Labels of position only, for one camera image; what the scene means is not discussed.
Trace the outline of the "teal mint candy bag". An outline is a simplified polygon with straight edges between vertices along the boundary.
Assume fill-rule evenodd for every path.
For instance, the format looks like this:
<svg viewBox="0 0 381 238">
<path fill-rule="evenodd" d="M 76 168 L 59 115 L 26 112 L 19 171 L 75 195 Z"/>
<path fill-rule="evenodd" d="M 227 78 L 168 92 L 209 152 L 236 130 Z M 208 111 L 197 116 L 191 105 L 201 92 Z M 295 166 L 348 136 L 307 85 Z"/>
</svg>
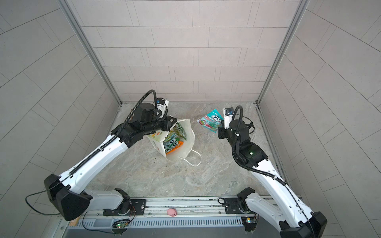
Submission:
<svg viewBox="0 0 381 238">
<path fill-rule="evenodd" d="M 214 109 L 212 112 L 197 120 L 197 122 L 210 131 L 217 132 L 218 128 L 222 125 L 222 120 L 222 116 Z"/>
</svg>

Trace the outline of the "white paper gift bag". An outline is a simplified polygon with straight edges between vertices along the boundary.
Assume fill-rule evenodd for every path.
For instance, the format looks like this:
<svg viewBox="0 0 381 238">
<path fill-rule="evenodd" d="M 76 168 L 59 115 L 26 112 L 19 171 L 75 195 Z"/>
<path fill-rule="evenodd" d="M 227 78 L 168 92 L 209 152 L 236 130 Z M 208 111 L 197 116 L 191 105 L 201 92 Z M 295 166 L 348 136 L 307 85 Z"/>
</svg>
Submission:
<svg viewBox="0 0 381 238">
<path fill-rule="evenodd" d="M 193 167 L 201 164 L 201 161 L 193 164 L 187 160 L 192 152 L 202 158 L 200 153 L 193 150 L 195 133 L 190 120 L 179 120 L 169 131 L 157 131 L 147 137 L 154 149 L 167 160 L 183 160 Z"/>
</svg>

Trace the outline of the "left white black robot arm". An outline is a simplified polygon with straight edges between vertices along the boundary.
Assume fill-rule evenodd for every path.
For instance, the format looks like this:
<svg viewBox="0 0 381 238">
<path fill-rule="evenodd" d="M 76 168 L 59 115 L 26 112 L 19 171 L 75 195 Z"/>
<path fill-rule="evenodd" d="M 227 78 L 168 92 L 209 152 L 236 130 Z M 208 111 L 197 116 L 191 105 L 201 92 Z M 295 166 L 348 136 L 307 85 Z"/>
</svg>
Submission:
<svg viewBox="0 0 381 238">
<path fill-rule="evenodd" d="M 130 197 L 122 189 L 86 191 L 86 186 L 116 157 L 130 149 L 145 135 L 170 131 L 177 119 L 156 113 L 153 104 L 142 103 L 132 110 L 132 117 L 115 128 L 92 153 L 69 170 L 49 175 L 44 180 L 48 199 L 67 221 L 86 211 L 114 210 L 125 214 Z"/>
</svg>

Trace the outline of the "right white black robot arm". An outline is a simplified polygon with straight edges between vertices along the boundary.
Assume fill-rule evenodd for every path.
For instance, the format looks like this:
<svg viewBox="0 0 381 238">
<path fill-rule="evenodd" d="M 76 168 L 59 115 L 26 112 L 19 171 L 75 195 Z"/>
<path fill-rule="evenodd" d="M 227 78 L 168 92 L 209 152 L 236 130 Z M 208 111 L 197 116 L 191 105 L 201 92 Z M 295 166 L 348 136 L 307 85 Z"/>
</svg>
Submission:
<svg viewBox="0 0 381 238">
<path fill-rule="evenodd" d="M 283 238 L 320 238 L 327 225 L 321 212 L 314 212 L 292 191 L 275 170 L 265 152 L 250 139 L 249 126 L 239 120 L 230 122 L 229 128 L 218 128 L 219 139 L 228 140 L 233 160 L 257 178 L 275 205 L 265 201 L 252 188 L 239 193 L 246 211 L 259 214 L 273 225 Z"/>
</svg>

